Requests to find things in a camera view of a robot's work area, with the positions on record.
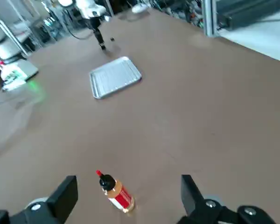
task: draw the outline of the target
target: glue bottle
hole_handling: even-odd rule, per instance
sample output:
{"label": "glue bottle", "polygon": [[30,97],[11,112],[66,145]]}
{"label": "glue bottle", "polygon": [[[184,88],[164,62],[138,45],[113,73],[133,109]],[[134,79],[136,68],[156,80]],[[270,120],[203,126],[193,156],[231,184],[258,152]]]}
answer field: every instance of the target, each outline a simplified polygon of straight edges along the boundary
{"label": "glue bottle", "polygon": [[124,213],[131,211],[135,206],[135,200],[122,183],[108,174],[102,174],[99,170],[97,174],[100,178],[99,184],[110,202]]}

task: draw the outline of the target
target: cable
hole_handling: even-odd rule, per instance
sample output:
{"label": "cable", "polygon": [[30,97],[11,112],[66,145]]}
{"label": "cable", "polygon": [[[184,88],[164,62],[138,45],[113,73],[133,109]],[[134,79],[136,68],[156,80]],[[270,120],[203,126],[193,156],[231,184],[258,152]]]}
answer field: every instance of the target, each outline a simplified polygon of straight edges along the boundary
{"label": "cable", "polygon": [[89,38],[93,35],[93,33],[90,33],[90,34],[89,34],[88,36],[86,36],[86,37],[77,37],[77,36],[75,36],[75,35],[70,31],[70,29],[69,29],[68,27],[66,27],[66,28],[67,28],[68,32],[69,32],[73,37],[75,37],[76,39],[81,40],[81,41],[87,40],[87,39],[89,39]]}
{"label": "cable", "polygon": [[69,29],[67,23],[65,23],[65,27],[66,27],[67,31],[70,33],[70,35],[72,35],[73,37],[75,37],[76,39],[81,40],[81,41],[87,40],[88,38],[90,38],[90,37],[93,35],[93,33],[90,33],[90,34],[89,34],[88,36],[86,36],[86,37],[77,37],[77,36],[75,36],[75,35],[71,32],[71,30]]}
{"label": "cable", "polygon": [[280,22],[280,19],[275,19],[275,20],[263,20],[263,21],[257,21],[256,23],[263,23],[263,22]]}

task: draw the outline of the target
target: red bottle cap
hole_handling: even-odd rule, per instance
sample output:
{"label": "red bottle cap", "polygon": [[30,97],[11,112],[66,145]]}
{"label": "red bottle cap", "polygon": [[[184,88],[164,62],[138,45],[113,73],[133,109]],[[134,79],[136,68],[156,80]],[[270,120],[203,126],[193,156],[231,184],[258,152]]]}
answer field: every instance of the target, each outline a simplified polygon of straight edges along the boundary
{"label": "red bottle cap", "polygon": [[97,170],[97,175],[101,176],[102,175],[101,171]]}

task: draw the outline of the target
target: metal tray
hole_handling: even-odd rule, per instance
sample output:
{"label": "metal tray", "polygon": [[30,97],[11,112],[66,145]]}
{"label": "metal tray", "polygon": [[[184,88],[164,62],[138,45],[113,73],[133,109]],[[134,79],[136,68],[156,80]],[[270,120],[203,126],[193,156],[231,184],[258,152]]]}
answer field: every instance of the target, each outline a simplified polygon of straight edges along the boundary
{"label": "metal tray", "polygon": [[139,81],[141,74],[128,57],[120,57],[90,72],[94,98],[101,99]]}

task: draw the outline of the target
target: brown table surface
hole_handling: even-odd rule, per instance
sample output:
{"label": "brown table surface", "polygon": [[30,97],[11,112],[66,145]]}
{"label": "brown table surface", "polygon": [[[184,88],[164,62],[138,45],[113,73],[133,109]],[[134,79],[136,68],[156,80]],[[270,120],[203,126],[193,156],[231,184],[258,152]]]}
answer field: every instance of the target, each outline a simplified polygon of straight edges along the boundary
{"label": "brown table surface", "polygon": [[[107,53],[70,37],[32,55],[44,98],[0,153],[0,208],[20,211],[77,175],[68,223],[172,224],[185,214],[180,175],[191,174],[203,194],[280,223],[280,62],[156,11],[101,31]],[[120,56],[142,81],[94,99],[90,70]],[[135,196],[130,216],[110,205],[96,169]]]}

